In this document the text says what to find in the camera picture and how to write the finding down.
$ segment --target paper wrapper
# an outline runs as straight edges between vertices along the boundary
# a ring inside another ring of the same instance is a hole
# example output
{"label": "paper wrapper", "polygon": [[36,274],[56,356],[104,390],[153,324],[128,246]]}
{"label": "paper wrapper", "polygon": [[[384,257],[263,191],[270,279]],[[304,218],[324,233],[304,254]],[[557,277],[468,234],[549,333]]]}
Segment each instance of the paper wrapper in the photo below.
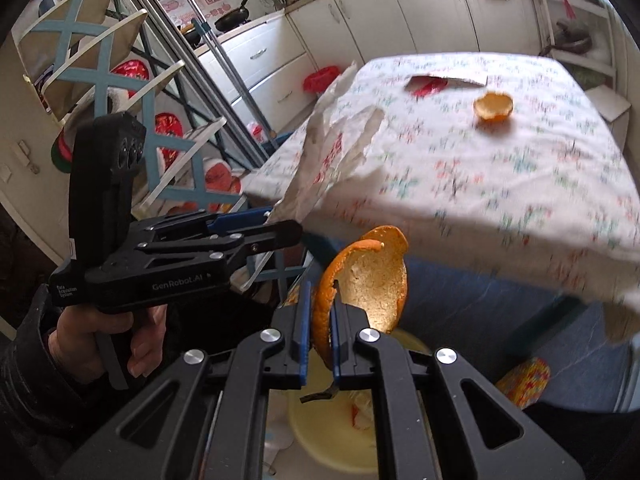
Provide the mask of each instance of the paper wrapper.
{"label": "paper wrapper", "polygon": [[[380,129],[384,111],[369,106],[331,123],[338,100],[351,87],[357,71],[352,64],[318,99],[306,126],[298,169],[283,199],[273,208],[269,223],[291,219],[302,222],[331,186],[348,179],[366,160],[364,150]],[[342,148],[345,137],[356,139],[347,152]]]}

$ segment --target black pot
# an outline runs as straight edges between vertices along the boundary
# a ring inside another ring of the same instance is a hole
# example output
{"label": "black pot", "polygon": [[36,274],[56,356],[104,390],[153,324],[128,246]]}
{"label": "black pot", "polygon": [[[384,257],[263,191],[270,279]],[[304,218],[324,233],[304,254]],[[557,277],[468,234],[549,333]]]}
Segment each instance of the black pot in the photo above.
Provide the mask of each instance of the black pot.
{"label": "black pot", "polygon": [[216,20],[216,29],[220,32],[228,32],[249,19],[249,10],[245,7],[249,0],[242,0],[240,7],[230,10],[222,18]]}

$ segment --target silver bolt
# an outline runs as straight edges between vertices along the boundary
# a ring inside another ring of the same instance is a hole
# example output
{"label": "silver bolt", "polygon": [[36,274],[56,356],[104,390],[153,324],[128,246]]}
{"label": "silver bolt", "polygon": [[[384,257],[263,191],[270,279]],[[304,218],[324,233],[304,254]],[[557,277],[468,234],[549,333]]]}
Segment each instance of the silver bolt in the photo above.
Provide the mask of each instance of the silver bolt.
{"label": "silver bolt", "polygon": [[268,328],[267,330],[263,330],[260,334],[260,339],[262,339],[265,343],[275,343],[278,339],[280,339],[280,330],[275,328]]}
{"label": "silver bolt", "polygon": [[204,352],[202,350],[189,350],[184,353],[184,362],[188,365],[198,365],[204,361]]}
{"label": "silver bolt", "polygon": [[436,352],[436,359],[444,365],[450,365],[456,361],[458,354],[451,348],[441,348]]}
{"label": "silver bolt", "polygon": [[367,343],[375,343],[380,339],[380,332],[375,328],[365,328],[364,330],[360,330],[360,339]]}

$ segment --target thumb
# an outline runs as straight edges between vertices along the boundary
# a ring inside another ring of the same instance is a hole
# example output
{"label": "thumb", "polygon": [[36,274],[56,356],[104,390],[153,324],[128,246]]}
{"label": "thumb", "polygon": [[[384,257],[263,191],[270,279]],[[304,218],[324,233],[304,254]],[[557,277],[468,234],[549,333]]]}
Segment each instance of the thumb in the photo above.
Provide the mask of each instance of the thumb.
{"label": "thumb", "polygon": [[104,314],[93,305],[83,304],[67,307],[63,312],[68,320],[66,327],[70,332],[87,334],[103,332],[105,334],[119,334],[126,332],[133,326],[133,314]]}

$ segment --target blue floor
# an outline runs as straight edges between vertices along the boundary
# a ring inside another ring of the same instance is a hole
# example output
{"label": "blue floor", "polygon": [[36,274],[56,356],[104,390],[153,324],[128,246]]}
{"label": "blue floor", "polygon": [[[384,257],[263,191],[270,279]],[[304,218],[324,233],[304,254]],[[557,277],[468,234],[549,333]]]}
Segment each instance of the blue floor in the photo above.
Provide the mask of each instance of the blue floor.
{"label": "blue floor", "polygon": [[[451,346],[497,381],[512,362],[508,336],[555,293],[407,259],[409,293],[400,326],[430,348]],[[536,355],[550,366],[543,400],[565,408],[612,411],[629,366],[628,346],[610,346],[599,304]]]}

